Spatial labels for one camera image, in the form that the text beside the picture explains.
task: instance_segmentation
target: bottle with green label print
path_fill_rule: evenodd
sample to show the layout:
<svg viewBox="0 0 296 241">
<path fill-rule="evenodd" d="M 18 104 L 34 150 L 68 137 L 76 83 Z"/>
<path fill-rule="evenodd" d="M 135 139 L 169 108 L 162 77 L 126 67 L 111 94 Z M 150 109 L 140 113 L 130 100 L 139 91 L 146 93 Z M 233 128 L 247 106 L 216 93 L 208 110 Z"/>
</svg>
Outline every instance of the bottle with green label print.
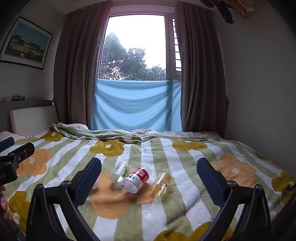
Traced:
<svg viewBox="0 0 296 241">
<path fill-rule="evenodd" d="M 128 176 L 128 172 L 128 162 L 121 161 L 110 175 L 111 182 L 113 182 L 115 185 L 122 185 L 123 180 Z"/>
</svg>

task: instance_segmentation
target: bottle with red label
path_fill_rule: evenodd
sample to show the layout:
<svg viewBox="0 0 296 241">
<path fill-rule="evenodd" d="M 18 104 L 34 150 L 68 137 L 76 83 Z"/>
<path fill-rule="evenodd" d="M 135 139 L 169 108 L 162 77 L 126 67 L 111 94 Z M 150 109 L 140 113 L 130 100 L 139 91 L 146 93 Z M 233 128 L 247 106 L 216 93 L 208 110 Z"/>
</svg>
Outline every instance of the bottle with red label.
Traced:
<svg viewBox="0 0 296 241">
<path fill-rule="evenodd" d="M 123 180 L 123 187 L 132 194 L 136 194 L 151 176 L 148 166 L 141 166 Z"/>
</svg>

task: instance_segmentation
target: white headboard cushion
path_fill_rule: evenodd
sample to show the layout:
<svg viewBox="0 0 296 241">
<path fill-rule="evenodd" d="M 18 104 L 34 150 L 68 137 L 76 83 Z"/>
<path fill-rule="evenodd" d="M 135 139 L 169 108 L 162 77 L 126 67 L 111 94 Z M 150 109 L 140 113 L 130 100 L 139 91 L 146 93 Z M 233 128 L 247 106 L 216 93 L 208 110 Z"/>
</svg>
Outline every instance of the white headboard cushion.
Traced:
<svg viewBox="0 0 296 241">
<path fill-rule="evenodd" d="M 13 133 L 23 136 L 37 135 L 52 123 L 58 124 L 54 105 L 11 110 L 10 119 Z"/>
</svg>

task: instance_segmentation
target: brown curtain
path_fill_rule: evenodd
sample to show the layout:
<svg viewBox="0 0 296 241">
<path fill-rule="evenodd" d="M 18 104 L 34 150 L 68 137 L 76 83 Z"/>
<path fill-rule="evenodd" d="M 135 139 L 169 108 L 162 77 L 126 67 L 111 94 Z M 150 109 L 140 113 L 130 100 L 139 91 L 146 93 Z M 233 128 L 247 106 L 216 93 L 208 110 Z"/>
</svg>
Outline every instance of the brown curtain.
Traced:
<svg viewBox="0 0 296 241">
<path fill-rule="evenodd" d="M 65 124 L 91 128 L 98 59 L 109 19 L 111 1 L 69 13 L 54 64 L 54 104 Z"/>
<path fill-rule="evenodd" d="M 175 16 L 182 63 L 182 129 L 214 131 L 224 137 L 224 70 L 210 11 L 179 1 L 175 8 Z"/>
</svg>

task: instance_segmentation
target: black picture frame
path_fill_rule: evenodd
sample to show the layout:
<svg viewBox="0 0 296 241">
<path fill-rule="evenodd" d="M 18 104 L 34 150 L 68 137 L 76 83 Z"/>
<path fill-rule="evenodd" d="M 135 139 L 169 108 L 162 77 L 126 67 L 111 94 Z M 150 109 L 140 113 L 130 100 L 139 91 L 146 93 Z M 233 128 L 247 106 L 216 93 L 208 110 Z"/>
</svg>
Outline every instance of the black picture frame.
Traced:
<svg viewBox="0 0 296 241">
<path fill-rule="evenodd" d="M 44 69 L 52 34 L 19 17 L 0 52 L 0 62 Z"/>
</svg>

